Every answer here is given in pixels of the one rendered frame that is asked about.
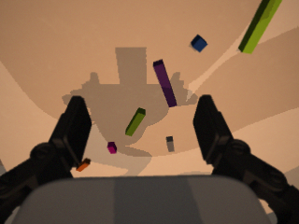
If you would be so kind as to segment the magenta rectangular block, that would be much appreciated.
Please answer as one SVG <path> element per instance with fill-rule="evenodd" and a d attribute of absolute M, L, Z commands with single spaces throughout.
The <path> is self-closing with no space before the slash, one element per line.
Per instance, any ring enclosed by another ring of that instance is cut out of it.
<path fill-rule="evenodd" d="M 117 147 L 116 147 L 114 142 L 108 142 L 107 143 L 107 148 L 108 148 L 110 154 L 117 153 Z"/>

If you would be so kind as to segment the orange rod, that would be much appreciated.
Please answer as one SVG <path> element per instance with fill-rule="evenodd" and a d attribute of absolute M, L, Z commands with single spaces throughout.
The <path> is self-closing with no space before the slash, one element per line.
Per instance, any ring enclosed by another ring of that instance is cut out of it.
<path fill-rule="evenodd" d="M 91 160 L 89 159 L 85 159 L 84 161 L 82 161 L 79 165 L 78 168 L 76 169 L 76 171 L 81 172 L 82 170 L 84 170 L 87 166 L 89 166 L 91 163 Z"/>

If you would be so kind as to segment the dark purple rod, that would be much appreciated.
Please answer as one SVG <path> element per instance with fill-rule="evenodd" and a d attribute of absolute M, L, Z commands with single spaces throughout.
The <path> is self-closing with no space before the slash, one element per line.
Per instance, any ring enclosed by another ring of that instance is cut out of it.
<path fill-rule="evenodd" d="M 177 101 L 176 101 L 175 95 L 173 93 L 168 75 L 166 73 L 163 59 L 153 62 L 153 68 L 155 70 L 157 78 L 158 78 L 160 85 L 162 87 L 162 90 L 164 92 L 164 97 L 168 103 L 168 106 L 169 107 L 176 106 Z"/>

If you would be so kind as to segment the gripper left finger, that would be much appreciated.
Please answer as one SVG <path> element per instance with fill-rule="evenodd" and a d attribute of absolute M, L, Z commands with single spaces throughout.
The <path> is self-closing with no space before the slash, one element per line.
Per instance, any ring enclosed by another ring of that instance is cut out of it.
<path fill-rule="evenodd" d="M 0 175 L 0 224 L 35 188 L 73 177 L 70 171 L 82 162 L 91 128 L 84 98 L 72 96 L 49 142 L 36 145 L 29 159 Z"/>

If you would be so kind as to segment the dark grey rectangular bar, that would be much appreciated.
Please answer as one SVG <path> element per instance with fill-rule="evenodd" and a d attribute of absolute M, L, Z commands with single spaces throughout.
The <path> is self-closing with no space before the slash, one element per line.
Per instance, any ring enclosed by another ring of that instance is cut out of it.
<path fill-rule="evenodd" d="M 173 136 L 167 136 L 166 137 L 168 152 L 173 152 L 174 150 L 174 142 L 173 142 Z"/>

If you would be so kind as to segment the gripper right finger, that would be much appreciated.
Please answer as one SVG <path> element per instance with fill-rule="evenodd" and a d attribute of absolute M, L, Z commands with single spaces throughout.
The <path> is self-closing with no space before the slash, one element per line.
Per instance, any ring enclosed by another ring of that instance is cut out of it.
<path fill-rule="evenodd" d="M 246 142 L 233 138 L 210 94 L 199 97 L 192 124 L 203 160 L 214 167 L 212 175 L 247 184 L 269 204 L 277 224 L 299 224 L 299 189 L 279 169 L 251 154 Z"/>

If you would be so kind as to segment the small blue block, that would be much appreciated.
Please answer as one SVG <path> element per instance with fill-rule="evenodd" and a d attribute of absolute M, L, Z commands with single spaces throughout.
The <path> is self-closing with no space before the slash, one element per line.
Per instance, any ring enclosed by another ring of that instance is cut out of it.
<path fill-rule="evenodd" d="M 198 52 L 201 52 L 206 46 L 207 42 L 200 35 L 197 35 L 191 42 L 192 47 Z"/>

